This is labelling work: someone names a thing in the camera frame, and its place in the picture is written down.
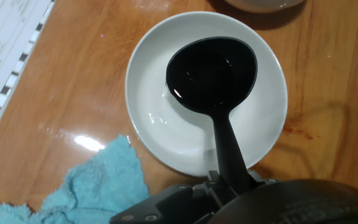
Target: black ladle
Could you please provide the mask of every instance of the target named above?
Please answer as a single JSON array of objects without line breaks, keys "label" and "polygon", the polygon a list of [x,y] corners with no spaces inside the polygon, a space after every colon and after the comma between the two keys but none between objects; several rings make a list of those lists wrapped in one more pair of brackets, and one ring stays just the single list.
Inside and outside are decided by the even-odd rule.
[{"label": "black ladle", "polygon": [[236,194],[251,188],[253,179],[241,155],[229,113],[254,87],[254,51],[231,37],[197,40],[180,49],[167,67],[167,85],[184,107],[210,116],[214,123],[219,173]]}]

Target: saucer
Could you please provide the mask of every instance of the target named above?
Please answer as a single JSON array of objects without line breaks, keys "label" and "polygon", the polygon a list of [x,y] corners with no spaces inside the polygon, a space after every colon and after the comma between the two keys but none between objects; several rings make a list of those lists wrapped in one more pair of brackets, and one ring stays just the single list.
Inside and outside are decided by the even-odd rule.
[{"label": "saucer", "polygon": [[277,141],[288,103],[285,77],[277,58],[250,27],[214,12],[186,12],[169,17],[143,36],[126,73],[127,109],[139,139],[166,165],[194,176],[218,170],[212,120],[177,102],[165,84],[165,72],[179,49],[196,40],[219,36],[243,40],[257,57],[255,86],[230,114],[249,168]]}]

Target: bowl rim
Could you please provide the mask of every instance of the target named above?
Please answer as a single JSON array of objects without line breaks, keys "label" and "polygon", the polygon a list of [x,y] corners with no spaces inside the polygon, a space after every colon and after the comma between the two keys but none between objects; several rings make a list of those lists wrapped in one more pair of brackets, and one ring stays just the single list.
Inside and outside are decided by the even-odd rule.
[{"label": "bowl rim", "polygon": [[[166,23],[166,22],[169,22],[171,20],[174,20],[174,19],[177,19],[179,17],[185,17],[185,16],[191,16],[191,15],[209,15],[209,16],[217,16],[217,17],[221,17],[223,19],[228,19],[230,20],[231,22],[235,22],[239,25],[241,25],[243,28],[247,29],[248,31],[251,31],[260,41],[261,43],[263,43],[265,46],[267,46],[268,48],[268,51],[270,52],[271,55],[273,55],[274,59],[276,60],[276,63],[279,67],[279,71],[280,71],[280,74],[281,74],[281,77],[283,78],[284,82],[283,82],[283,87],[284,87],[284,90],[285,90],[285,117],[287,117],[287,112],[288,112],[288,89],[287,89],[287,81],[285,79],[285,76],[284,76],[284,72],[282,70],[282,67],[280,65],[280,62],[278,61],[276,55],[274,54],[273,50],[270,48],[269,44],[266,43],[266,41],[258,34],[256,33],[255,30],[251,29],[249,26],[247,26],[246,24],[244,24],[243,22],[233,18],[233,17],[230,17],[230,16],[227,16],[227,15],[224,15],[224,14],[220,14],[220,13],[217,13],[217,12],[208,12],[208,11],[191,11],[191,12],[183,12],[183,13],[179,13],[179,14],[176,14],[174,16],[171,16],[171,17],[168,17],[162,21],[160,21],[159,23],[157,23],[156,25],[154,25],[149,31],[147,31],[143,37],[139,40],[139,42],[137,43],[135,49],[133,50],[132,54],[131,54],[131,57],[129,59],[129,62],[128,62],[128,65],[127,65],[127,70],[126,70],[126,75],[125,75],[125,102],[126,102],[126,106],[127,106],[127,111],[128,111],[128,115],[129,115],[129,118],[131,119],[131,123],[134,127],[134,131],[137,135],[137,137],[139,138],[139,140],[141,141],[141,143],[147,148],[147,150],[149,152],[152,153],[152,155],[157,158],[159,161],[161,161],[164,165],[168,166],[168,167],[171,167],[172,169],[175,169],[176,171],[178,172],[181,172],[183,174],[187,174],[187,175],[192,175],[192,176],[195,176],[195,177],[203,177],[204,175],[199,175],[199,174],[196,174],[194,172],[183,172],[181,171],[181,169],[179,169],[178,167],[176,166],[172,166],[171,164],[169,164],[169,162],[166,162],[166,160],[164,158],[161,158],[159,157],[158,155],[156,155],[156,153],[154,152],[154,150],[146,143],[146,141],[144,141],[142,135],[139,133],[138,129],[136,128],[136,124],[134,122],[134,116],[131,112],[131,109],[130,109],[130,106],[129,106],[129,100],[128,100],[128,76],[129,76],[129,70],[132,66],[132,61],[134,59],[134,56],[135,54],[137,53],[139,47],[143,44],[143,41],[152,33],[154,32],[154,30],[156,30],[157,28],[159,28],[162,24]],[[286,119],[283,119],[282,123],[281,123],[281,130],[283,129],[284,127],[284,124],[285,124],[285,120]],[[271,146],[270,146],[270,149],[267,150],[263,156],[255,161],[254,163],[252,164],[246,164],[248,167],[252,167],[254,165],[256,165],[260,160],[262,160],[266,155],[267,153],[270,152],[270,150],[272,150],[272,148],[274,147],[274,145],[276,144],[277,140],[279,139],[280,137],[280,134],[277,135],[277,137],[275,138],[274,141],[272,141],[271,143]]]}]

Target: wooden table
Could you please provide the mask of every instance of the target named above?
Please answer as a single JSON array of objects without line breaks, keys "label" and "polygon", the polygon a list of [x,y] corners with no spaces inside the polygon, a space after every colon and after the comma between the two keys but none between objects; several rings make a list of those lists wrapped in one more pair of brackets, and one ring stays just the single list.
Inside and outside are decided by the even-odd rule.
[{"label": "wooden table", "polygon": [[155,194],[200,180],[160,163],[137,140],[124,80],[140,38],[186,11],[217,11],[255,29],[278,57],[288,116],[255,169],[263,177],[317,178],[358,187],[358,0],[308,0],[274,14],[249,14],[223,0],[58,0],[0,121],[0,202],[38,209],[67,170],[128,135]]}]

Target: blue towel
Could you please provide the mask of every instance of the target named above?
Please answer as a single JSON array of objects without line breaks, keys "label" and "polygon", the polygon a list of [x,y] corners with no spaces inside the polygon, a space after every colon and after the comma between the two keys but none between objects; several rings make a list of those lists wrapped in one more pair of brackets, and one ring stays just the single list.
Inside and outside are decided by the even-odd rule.
[{"label": "blue towel", "polygon": [[37,213],[26,205],[1,204],[0,224],[107,224],[148,196],[136,152],[120,135],[89,161],[69,170]]}]

